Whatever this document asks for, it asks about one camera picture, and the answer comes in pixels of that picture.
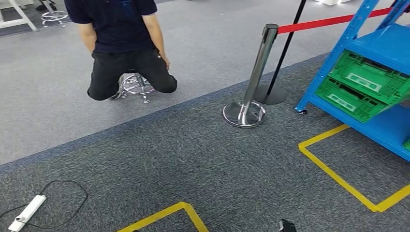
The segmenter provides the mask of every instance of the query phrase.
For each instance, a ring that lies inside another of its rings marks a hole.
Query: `power strip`
[[[27,207],[23,210],[23,212],[21,212],[21,214],[14,219],[13,223],[9,226],[9,230],[11,232],[19,232],[35,214],[38,208],[40,208],[45,200],[45,196],[35,196],[30,204],[28,204]]]

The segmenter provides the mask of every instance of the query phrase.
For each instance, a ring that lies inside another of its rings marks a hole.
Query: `black pole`
[[[293,21],[293,24],[297,24],[299,22],[299,19],[300,19],[300,16],[302,15],[303,8],[305,7],[305,4],[306,4],[306,0],[301,0],[300,1],[299,9],[297,9],[297,13],[296,13],[295,19]],[[282,67],[283,60],[285,59],[286,53],[288,52],[289,45],[291,44],[293,34],[294,34],[294,31],[289,33],[288,39],[286,40],[285,47],[283,48],[283,51],[282,51],[282,55],[280,55],[279,63],[276,66],[276,70],[275,70],[275,73],[273,74],[272,81],[270,83],[270,86],[269,86],[269,89],[266,93],[266,96],[269,96],[270,93],[272,92],[273,85],[276,82],[276,78],[279,74],[279,70]]]

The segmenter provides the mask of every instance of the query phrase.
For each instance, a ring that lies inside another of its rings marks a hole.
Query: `electrical cord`
[[[61,223],[61,224],[59,224],[59,225],[52,226],[52,227],[42,227],[42,226],[34,225],[34,224],[31,224],[31,223],[28,223],[28,222],[22,222],[22,221],[19,221],[18,219],[16,219],[16,220],[17,220],[18,222],[24,223],[25,225],[33,226],[33,227],[40,228],[40,229],[44,229],[44,230],[55,229],[55,228],[58,228],[58,227],[60,227],[60,226],[62,226],[62,225],[64,225],[64,224],[67,224],[69,221],[71,221],[71,220],[78,214],[78,212],[81,210],[81,208],[83,208],[84,204],[86,203],[86,201],[87,201],[87,199],[88,199],[88,192],[87,192],[80,184],[78,184],[78,183],[75,182],[75,181],[71,181],[71,180],[54,180],[54,181],[51,181],[50,183],[48,183],[48,184],[40,191],[39,195],[42,195],[42,194],[44,193],[44,191],[45,191],[51,184],[56,183],[56,182],[76,184],[76,185],[79,186],[80,189],[84,192],[84,196],[85,196],[85,197],[84,197],[84,200],[81,202],[81,205],[78,207],[78,209],[74,212],[74,214],[73,214],[68,220],[64,221],[63,223]],[[19,206],[19,207],[16,207],[16,208],[7,210],[6,212],[4,212],[4,213],[2,213],[2,214],[0,215],[0,218],[4,217],[6,214],[8,214],[8,213],[10,213],[10,212],[12,212],[12,211],[14,211],[14,210],[20,209],[20,208],[25,207],[25,206],[27,206],[27,205],[28,205],[28,204],[25,204],[25,205],[22,205],[22,206]]]

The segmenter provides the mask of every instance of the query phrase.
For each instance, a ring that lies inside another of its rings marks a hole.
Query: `carpet floor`
[[[72,180],[89,194],[73,220],[23,232],[115,232],[181,201],[211,232],[277,231],[281,218],[298,232],[408,231],[409,198],[373,213],[298,150],[341,124],[315,107],[307,115],[293,109],[324,58],[282,69],[278,85],[287,100],[266,106],[267,121],[253,129],[221,117],[225,104],[242,97],[244,82],[2,165],[0,212],[29,202],[50,181]],[[309,149],[375,203],[410,182],[410,163],[352,129]],[[44,194],[31,221],[43,227],[69,219],[84,199],[69,183]],[[1,230],[17,214],[1,218]],[[183,212],[141,229],[194,231]]]
[[[360,0],[352,0],[331,7],[310,0],[300,21],[350,15],[360,4]],[[0,101],[0,165],[246,81],[263,26],[292,23],[298,5],[296,0],[173,0],[158,4],[172,63],[170,72],[179,84],[170,96],[153,93],[151,103],[145,105],[136,100],[138,96],[122,102],[97,102],[87,96],[93,59],[74,23],[0,37],[0,98],[7,99]],[[390,5],[380,1],[377,8]],[[399,21],[408,24],[409,19],[410,14]],[[360,34],[374,31],[382,20],[367,20]],[[346,26],[298,31],[283,67],[331,51]],[[287,34],[282,34],[275,40],[266,73],[275,70],[286,38]]]

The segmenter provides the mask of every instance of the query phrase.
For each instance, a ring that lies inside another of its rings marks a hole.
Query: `shoe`
[[[39,5],[38,7],[36,7],[36,11],[38,11],[38,12],[42,12],[42,11],[46,11],[46,10],[47,10],[47,8],[45,7],[45,4],[44,4],[43,2],[41,2],[41,3],[42,3],[41,5]],[[53,11],[56,11],[56,10],[57,10],[56,3],[55,3],[55,2],[51,1],[50,6],[51,6],[51,9],[53,9]]]
[[[111,100],[117,100],[117,99],[120,99],[122,97],[122,91],[123,91],[122,82],[123,81],[124,81],[124,76],[121,76],[118,79],[118,91],[117,91],[116,94],[114,94],[114,96],[111,97]]]

